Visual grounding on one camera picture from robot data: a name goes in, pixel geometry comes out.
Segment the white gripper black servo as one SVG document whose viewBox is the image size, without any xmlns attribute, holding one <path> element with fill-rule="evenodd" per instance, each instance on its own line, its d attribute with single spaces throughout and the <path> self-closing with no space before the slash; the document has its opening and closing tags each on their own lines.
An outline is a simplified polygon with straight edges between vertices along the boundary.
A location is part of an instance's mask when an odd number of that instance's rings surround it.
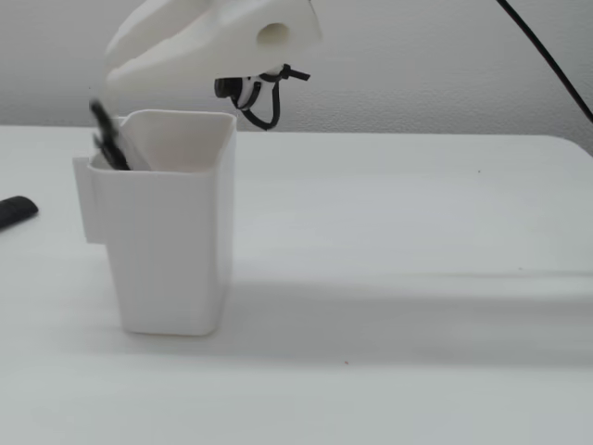
<svg viewBox="0 0 593 445">
<path fill-rule="evenodd" d="M 121 114 L 125 100 L 172 91 L 192 94 L 223 78 L 259 80 L 293 64 L 322 41 L 309 1 L 145 1 L 106 50 L 104 98 Z"/>
</svg>

